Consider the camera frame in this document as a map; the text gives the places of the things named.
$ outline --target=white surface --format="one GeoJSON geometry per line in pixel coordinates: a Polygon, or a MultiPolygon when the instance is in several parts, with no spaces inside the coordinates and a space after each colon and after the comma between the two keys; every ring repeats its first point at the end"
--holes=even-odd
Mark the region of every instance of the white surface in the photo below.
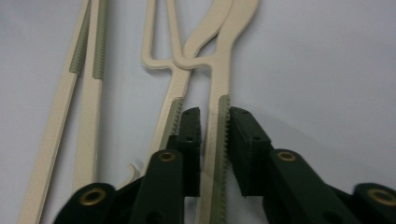
{"type": "MultiPolygon", "coordinates": [[[[178,1],[182,37],[211,1],[178,1]]],[[[10,1],[0,7],[0,217],[15,223],[78,18],[81,1],[10,1]]],[[[170,55],[160,3],[156,52],[170,55]]],[[[275,147],[301,153],[329,184],[396,189],[396,3],[261,1],[233,51],[232,105],[253,113],[275,147]]],[[[128,163],[143,167],[169,73],[140,63],[146,1],[109,2],[99,180],[117,186],[128,163]]],[[[205,112],[210,72],[198,69],[184,108],[205,112]]],[[[69,197],[81,81],[42,223],[69,197]]],[[[229,223],[265,223],[260,198],[239,196],[229,177],[229,223]]],[[[186,223],[192,223],[187,202],[186,223]]]]}

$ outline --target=screw hole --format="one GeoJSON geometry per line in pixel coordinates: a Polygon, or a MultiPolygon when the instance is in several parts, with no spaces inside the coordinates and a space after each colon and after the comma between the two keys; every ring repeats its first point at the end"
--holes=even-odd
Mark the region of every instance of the screw hole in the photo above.
{"type": "Polygon", "coordinates": [[[383,189],[369,189],[368,195],[374,201],[387,206],[396,205],[396,197],[383,189]]]}
{"type": "Polygon", "coordinates": [[[103,189],[95,188],[86,191],[80,198],[79,202],[83,205],[94,205],[101,202],[106,197],[103,189]]]}
{"type": "Polygon", "coordinates": [[[338,216],[334,212],[326,211],[326,212],[323,213],[322,216],[327,222],[332,223],[332,224],[342,224],[342,223],[344,223],[343,219],[341,219],[340,216],[338,216]]]}
{"type": "Polygon", "coordinates": [[[282,160],[282,161],[295,161],[296,156],[290,152],[283,151],[277,153],[277,156],[282,160]]]}
{"type": "Polygon", "coordinates": [[[172,152],[164,152],[164,153],[161,153],[159,156],[160,161],[172,161],[175,159],[175,157],[176,157],[176,155],[172,152]]]}

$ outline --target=forceps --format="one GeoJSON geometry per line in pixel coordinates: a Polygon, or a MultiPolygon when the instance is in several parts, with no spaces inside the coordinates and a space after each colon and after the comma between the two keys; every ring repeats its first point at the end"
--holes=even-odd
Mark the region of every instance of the forceps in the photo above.
{"type": "Polygon", "coordinates": [[[95,179],[96,143],[106,49],[106,10],[107,0],[84,0],[82,3],[18,223],[38,223],[41,218],[67,111],[84,61],[85,77],[73,188],[79,189],[95,179]]]}
{"type": "Polygon", "coordinates": [[[175,0],[167,0],[175,64],[184,69],[206,65],[212,70],[197,224],[225,223],[226,144],[232,49],[237,37],[241,35],[253,18],[258,4],[259,0],[234,0],[232,8],[219,30],[215,53],[192,59],[184,55],[181,50],[175,0]]]}
{"type": "MultiPolygon", "coordinates": [[[[186,57],[195,57],[201,47],[219,32],[221,25],[224,23],[231,9],[232,3],[233,0],[214,0],[204,19],[193,31],[184,46],[183,51],[186,57]]],[[[163,101],[163,108],[157,122],[155,134],[151,141],[148,152],[149,158],[158,150],[165,149],[169,135],[175,134],[183,98],[188,88],[191,74],[190,69],[183,69],[176,66],[172,59],[156,60],[152,58],[151,50],[154,35],[155,5],[156,0],[148,0],[143,37],[142,62],[150,69],[171,69],[172,79],[163,101]]],[[[142,174],[146,172],[148,164],[148,162],[145,164],[142,174]]]]}

